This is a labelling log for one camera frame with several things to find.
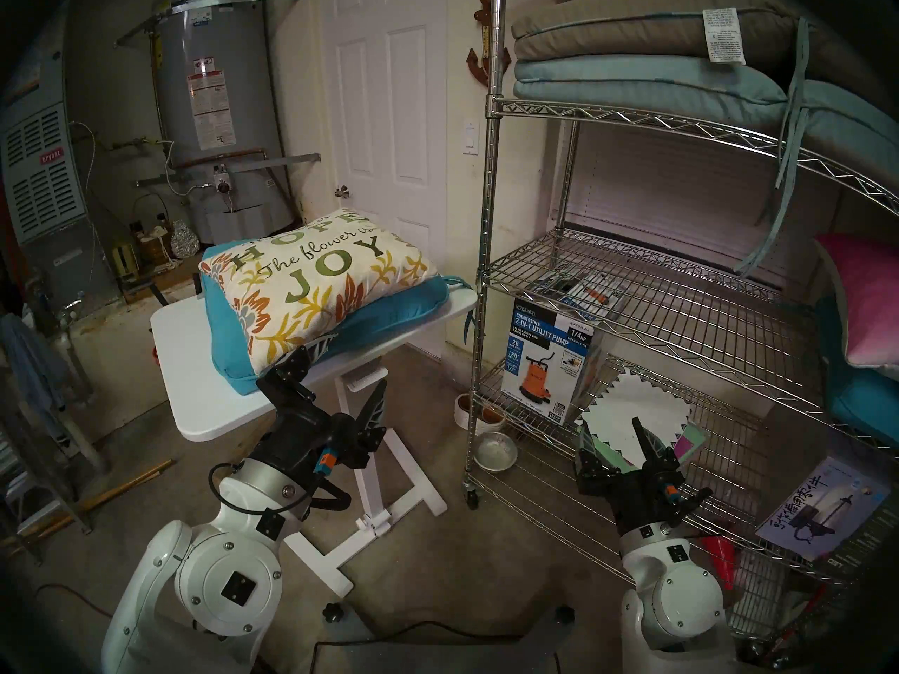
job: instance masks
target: bryant logo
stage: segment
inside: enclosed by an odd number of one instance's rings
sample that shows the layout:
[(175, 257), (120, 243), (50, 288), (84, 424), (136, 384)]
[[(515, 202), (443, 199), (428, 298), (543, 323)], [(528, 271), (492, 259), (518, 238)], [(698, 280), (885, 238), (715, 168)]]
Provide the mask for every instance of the bryant logo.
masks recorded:
[(50, 150), (50, 152), (46, 152), (45, 154), (40, 155), (40, 164), (49, 164), (50, 162), (54, 162), (57, 159), (62, 158), (62, 147), (58, 146), (56, 149)]

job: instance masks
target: metal bowl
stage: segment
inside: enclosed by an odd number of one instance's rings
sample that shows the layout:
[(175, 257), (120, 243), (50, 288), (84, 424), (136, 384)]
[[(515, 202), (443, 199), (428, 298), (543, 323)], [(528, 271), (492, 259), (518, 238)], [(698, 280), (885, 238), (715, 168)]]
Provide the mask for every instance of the metal bowl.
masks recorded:
[(485, 432), (477, 437), (475, 462), (493, 474), (512, 468), (518, 459), (518, 447), (509, 435)]

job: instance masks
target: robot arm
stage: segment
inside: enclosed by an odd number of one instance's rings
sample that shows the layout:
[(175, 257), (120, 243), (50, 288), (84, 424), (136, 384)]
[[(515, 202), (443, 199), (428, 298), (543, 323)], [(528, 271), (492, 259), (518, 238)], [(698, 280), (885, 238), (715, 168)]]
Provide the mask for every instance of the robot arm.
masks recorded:
[(685, 498), (671, 448), (645, 430), (634, 432), (647, 460), (623, 474), (608, 468), (581, 444), (575, 459), (578, 490), (609, 501), (621, 540), (624, 569), (634, 579), (621, 602), (621, 639), (626, 672), (734, 671), (735, 644), (715, 577), (690, 560), (690, 542), (674, 530), (712, 491)]
[[(308, 350), (300, 348), (259, 379), (277, 416), (218, 490), (212, 475), (228, 464), (209, 472), (221, 502), (218, 515), (193, 528), (170, 522), (150, 541), (103, 641), (104, 674), (252, 669), (281, 600), (281, 542), (299, 531), (311, 509), (350, 507), (350, 495), (327, 477), (339, 463), (364, 468), (385, 432), (386, 381), (358, 418), (329, 415), (300, 384), (311, 364)], [(332, 497), (315, 497), (317, 490)], [(193, 627), (156, 612), (170, 579)]]

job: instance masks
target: teal cushion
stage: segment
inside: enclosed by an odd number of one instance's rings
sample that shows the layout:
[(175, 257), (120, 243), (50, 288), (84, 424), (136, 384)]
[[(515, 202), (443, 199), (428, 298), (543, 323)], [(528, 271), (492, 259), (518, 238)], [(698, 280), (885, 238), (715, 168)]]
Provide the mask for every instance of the teal cushion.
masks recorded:
[[(214, 246), (203, 253), (203, 258), (241, 243), (242, 241), (233, 241)], [(212, 334), (212, 363), (236, 392), (241, 395), (251, 394), (257, 390), (257, 375), (252, 371), (250, 357), (246, 352), (244, 329), (218, 283), (206, 275), (201, 275), (201, 280), (206, 295), (206, 317)], [(446, 280), (437, 276), (403, 292), (381, 297), (351, 313), (334, 328), (332, 332), (338, 335), (320, 359), (348, 350), (358, 350), (428, 318), (450, 298)]]
[(657, 55), (585, 55), (515, 65), (521, 99), (594, 103), (778, 130), (787, 95), (745, 65)]
[(899, 123), (854, 93), (806, 80), (808, 109), (803, 146), (899, 189)]
[(831, 295), (815, 305), (821, 354), (827, 362), (825, 407), (840, 422), (899, 448), (899, 382), (859, 369), (842, 352), (842, 323)]

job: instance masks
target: white folding table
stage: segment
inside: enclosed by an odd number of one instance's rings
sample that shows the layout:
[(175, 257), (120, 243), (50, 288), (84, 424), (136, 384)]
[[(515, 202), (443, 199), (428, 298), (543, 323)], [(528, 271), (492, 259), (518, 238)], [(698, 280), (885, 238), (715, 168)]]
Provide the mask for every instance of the white folding table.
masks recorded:
[[(427, 321), (364, 349), (334, 355), (313, 365), (303, 385), (311, 387), (334, 380), (341, 410), (350, 414), (347, 391), (361, 391), (387, 375), (387, 369), (379, 363), (381, 355), (409, 342), (426, 328), (466, 313), (474, 308), (475, 302), (477, 294), (473, 290), (452, 289), (447, 303)], [(210, 354), (212, 340), (203, 295), (164, 306), (150, 318), (150, 325), (175, 425), (185, 438), (196, 442), (213, 440), (273, 410), (274, 406), (262, 392), (242, 396), (216, 371)], [(355, 472), (363, 514), (356, 520), (358, 529), (352, 536), (327, 554), (320, 553), (300, 533), (284, 541), (339, 597), (346, 596), (353, 588), (353, 583), (339, 570), (350, 558), (383, 536), (419, 502), (427, 504), (435, 517), (447, 508), (393, 429), (385, 434), (384, 443), (413, 483), (410, 491), (385, 508), (372, 457), (364, 469)]]

